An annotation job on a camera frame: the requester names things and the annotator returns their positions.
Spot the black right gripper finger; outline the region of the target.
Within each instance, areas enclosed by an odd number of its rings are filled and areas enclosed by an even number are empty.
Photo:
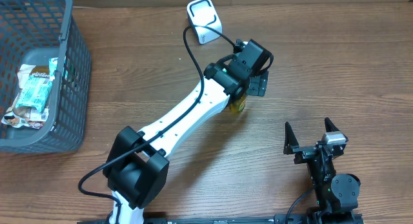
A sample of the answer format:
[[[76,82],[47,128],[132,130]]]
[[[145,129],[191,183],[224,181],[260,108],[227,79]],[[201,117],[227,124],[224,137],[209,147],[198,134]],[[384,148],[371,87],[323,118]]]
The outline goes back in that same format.
[[[326,132],[337,132],[339,129],[333,124],[329,117],[324,119]]]
[[[293,154],[294,149],[299,147],[299,143],[295,137],[294,131],[289,122],[285,123],[285,143],[284,143],[284,154]]]

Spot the yellow oil bottle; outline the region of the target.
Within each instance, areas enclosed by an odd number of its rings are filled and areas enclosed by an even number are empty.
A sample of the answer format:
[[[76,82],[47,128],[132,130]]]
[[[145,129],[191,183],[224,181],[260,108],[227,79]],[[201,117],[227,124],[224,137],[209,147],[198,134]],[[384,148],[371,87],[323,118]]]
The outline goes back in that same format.
[[[242,96],[240,99],[238,99],[237,101],[233,102],[230,104],[230,111],[233,113],[242,113],[242,111],[245,108],[245,103],[246,103],[246,99],[247,99],[247,95]]]

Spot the brown Pantree snack pouch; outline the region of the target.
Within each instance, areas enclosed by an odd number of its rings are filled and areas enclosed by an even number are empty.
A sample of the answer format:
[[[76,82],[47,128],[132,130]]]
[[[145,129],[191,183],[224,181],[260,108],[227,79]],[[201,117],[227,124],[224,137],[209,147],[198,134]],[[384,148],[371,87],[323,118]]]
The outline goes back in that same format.
[[[18,98],[19,92],[10,106],[6,114],[3,116],[1,123],[9,125],[14,128],[28,127],[33,129],[40,129],[47,121],[49,115],[48,105],[46,104],[43,112],[38,112],[35,108],[32,107],[20,107],[16,108],[15,104]]]

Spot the teal tissue pack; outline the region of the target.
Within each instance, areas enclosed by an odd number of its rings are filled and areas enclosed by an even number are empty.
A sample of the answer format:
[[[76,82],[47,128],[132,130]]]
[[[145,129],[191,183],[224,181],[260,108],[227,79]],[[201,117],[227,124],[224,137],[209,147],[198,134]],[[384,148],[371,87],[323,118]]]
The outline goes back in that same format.
[[[58,57],[48,60],[48,65],[22,64],[17,77],[20,93],[15,107],[32,107],[43,112],[56,78]]]

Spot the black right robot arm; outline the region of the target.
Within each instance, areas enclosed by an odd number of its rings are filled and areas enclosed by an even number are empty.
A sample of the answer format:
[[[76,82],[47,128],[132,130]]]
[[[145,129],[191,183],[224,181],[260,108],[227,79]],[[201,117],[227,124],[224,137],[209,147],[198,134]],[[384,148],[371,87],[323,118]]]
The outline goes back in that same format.
[[[353,174],[338,174],[333,160],[344,154],[348,137],[329,118],[324,119],[326,132],[314,145],[301,147],[290,123],[285,123],[283,153],[294,156],[295,164],[306,164],[312,187],[298,197],[285,214],[285,223],[362,223],[358,208],[360,179]],[[294,207],[309,194],[314,193],[317,206],[305,214],[292,215]]]

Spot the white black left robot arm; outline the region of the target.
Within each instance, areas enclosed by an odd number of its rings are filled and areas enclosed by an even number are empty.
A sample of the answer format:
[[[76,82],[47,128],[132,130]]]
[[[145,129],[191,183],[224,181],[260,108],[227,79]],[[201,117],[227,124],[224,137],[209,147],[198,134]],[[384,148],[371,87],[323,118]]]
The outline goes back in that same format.
[[[143,223],[144,208],[165,186],[170,158],[200,125],[227,106],[242,111],[248,95],[264,96],[274,56],[254,40],[209,64],[195,89],[154,123],[118,133],[103,170],[114,209],[108,223]]]

